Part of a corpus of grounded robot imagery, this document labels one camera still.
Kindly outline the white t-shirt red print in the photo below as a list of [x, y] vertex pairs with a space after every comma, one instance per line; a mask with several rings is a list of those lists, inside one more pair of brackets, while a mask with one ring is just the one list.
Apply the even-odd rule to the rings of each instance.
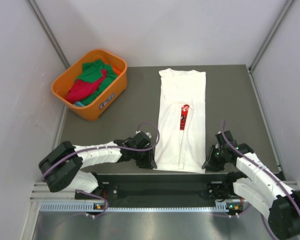
[[158, 170], [205, 173], [206, 73], [160, 70]]

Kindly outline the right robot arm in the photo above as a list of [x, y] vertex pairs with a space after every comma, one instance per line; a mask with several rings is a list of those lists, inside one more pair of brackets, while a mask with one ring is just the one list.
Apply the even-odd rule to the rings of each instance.
[[215, 137], [217, 145], [210, 147], [203, 169], [220, 172], [229, 163], [238, 171], [228, 173], [220, 183], [210, 182], [209, 196], [215, 201], [235, 197], [248, 201], [279, 240], [300, 235], [300, 190], [280, 180], [249, 145], [238, 144], [230, 131], [221, 131]]

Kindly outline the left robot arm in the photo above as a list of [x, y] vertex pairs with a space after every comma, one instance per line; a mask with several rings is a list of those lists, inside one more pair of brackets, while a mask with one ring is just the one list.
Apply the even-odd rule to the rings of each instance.
[[104, 191], [102, 182], [94, 172], [82, 169], [134, 160], [141, 169], [156, 169], [154, 147], [149, 133], [138, 131], [134, 137], [90, 146], [60, 143], [39, 164], [43, 180], [50, 192], [80, 190], [92, 198], [99, 198]]

